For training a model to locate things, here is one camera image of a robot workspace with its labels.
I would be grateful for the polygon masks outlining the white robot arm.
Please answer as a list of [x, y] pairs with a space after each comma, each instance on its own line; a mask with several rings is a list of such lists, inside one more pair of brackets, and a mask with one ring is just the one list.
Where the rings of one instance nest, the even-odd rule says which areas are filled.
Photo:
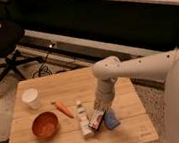
[[102, 111], [108, 110], [113, 103], [117, 78], [164, 81], [167, 143], [179, 143], [179, 49], [124, 62], [115, 56], [107, 57], [92, 68], [98, 81], [94, 108]]

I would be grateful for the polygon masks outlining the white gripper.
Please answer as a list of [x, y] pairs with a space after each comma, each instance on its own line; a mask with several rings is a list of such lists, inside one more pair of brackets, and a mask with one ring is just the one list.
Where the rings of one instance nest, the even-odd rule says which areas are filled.
[[98, 80], [93, 108], [95, 110], [108, 112], [111, 109], [115, 97], [115, 79]]

